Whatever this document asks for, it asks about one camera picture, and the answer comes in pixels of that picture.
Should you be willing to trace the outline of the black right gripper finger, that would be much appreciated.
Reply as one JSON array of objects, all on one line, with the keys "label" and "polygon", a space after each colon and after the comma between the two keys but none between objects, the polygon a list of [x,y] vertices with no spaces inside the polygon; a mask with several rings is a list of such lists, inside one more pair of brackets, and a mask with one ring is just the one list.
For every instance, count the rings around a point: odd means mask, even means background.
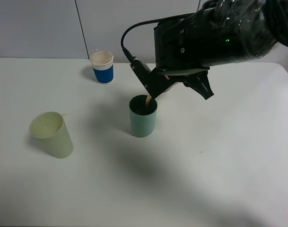
[{"label": "black right gripper finger", "polygon": [[186,76],[183,84],[199,93],[205,100],[214,95],[209,84],[208,71],[202,71]]}]

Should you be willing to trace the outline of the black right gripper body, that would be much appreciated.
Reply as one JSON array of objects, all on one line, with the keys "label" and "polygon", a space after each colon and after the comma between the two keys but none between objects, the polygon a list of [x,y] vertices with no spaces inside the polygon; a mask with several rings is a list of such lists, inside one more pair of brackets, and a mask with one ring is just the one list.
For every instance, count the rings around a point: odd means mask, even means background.
[{"label": "black right gripper body", "polygon": [[168,17],[154,28],[156,71],[184,76],[219,65],[219,35],[213,14]]}]

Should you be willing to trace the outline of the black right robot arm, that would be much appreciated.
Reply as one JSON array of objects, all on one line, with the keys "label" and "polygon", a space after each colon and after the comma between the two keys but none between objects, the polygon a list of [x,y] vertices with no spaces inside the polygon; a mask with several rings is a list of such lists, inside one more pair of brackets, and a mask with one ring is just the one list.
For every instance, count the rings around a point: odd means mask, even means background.
[{"label": "black right robot arm", "polygon": [[288,0],[209,0],[195,13],[162,20],[154,35],[157,71],[208,99],[210,67],[288,47]]}]

